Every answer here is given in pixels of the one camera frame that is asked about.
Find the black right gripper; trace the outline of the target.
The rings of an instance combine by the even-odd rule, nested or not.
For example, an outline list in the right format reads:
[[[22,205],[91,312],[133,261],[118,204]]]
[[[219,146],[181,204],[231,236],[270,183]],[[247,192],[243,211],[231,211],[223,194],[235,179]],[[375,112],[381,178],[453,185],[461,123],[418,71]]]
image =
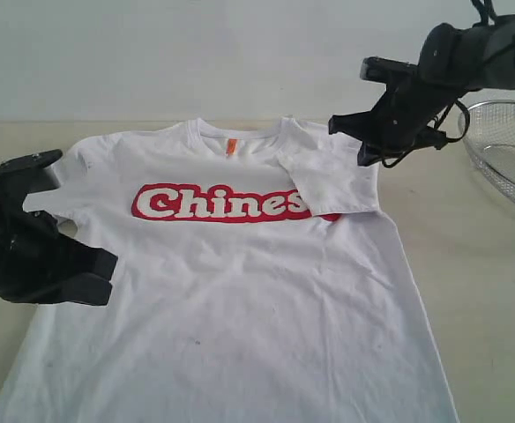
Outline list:
[[[370,111],[333,115],[330,135],[342,133],[362,142],[357,165],[370,167],[384,159],[384,152],[405,152],[429,121],[452,102],[452,90],[422,81],[403,81]]]

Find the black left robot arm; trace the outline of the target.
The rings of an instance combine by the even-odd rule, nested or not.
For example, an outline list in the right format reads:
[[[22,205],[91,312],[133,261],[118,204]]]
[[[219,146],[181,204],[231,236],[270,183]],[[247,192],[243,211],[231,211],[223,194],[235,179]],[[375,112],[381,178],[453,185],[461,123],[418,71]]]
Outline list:
[[[117,256],[58,231],[44,211],[0,202],[0,298],[11,303],[108,304]]]

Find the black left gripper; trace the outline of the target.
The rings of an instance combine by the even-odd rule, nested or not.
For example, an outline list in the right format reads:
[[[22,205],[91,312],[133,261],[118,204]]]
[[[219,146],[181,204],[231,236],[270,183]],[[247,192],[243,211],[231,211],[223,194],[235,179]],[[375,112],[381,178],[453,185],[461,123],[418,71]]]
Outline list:
[[[107,306],[117,260],[105,249],[59,233],[49,218],[0,207],[0,298],[4,301]]]

